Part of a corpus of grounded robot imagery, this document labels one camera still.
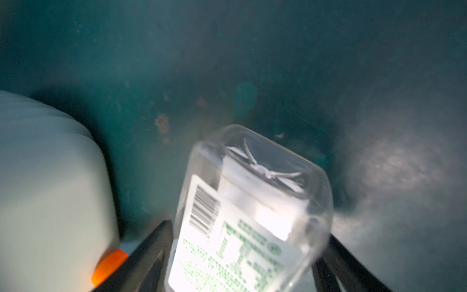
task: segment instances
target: barcode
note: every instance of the barcode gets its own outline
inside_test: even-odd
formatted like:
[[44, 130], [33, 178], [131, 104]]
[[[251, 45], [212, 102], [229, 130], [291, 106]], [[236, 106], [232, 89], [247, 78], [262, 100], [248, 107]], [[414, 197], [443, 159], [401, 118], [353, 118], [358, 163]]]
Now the barcode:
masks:
[[209, 238], [219, 213], [220, 202], [199, 185], [191, 209], [190, 225]]

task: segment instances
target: dark green background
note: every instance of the dark green background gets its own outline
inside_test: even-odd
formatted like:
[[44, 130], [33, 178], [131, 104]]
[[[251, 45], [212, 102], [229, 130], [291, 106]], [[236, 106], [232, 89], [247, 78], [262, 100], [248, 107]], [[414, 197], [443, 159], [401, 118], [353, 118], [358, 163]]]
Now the dark green background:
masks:
[[[91, 130], [128, 237], [174, 215], [193, 143], [240, 123], [269, 138], [285, 131], [279, 142], [308, 159], [326, 155], [316, 162], [333, 186], [333, 233], [390, 288], [462, 291], [465, 5], [0, 1], [0, 89]], [[234, 117], [241, 82], [258, 99]]]

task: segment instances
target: bottle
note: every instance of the bottle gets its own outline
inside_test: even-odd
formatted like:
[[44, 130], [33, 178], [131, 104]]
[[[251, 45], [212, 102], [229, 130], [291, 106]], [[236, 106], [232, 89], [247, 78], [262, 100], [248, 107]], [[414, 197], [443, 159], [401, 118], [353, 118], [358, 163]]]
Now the bottle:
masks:
[[194, 145], [174, 224], [167, 292], [287, 292], [327, 245], [329, 180], [239, 125]]

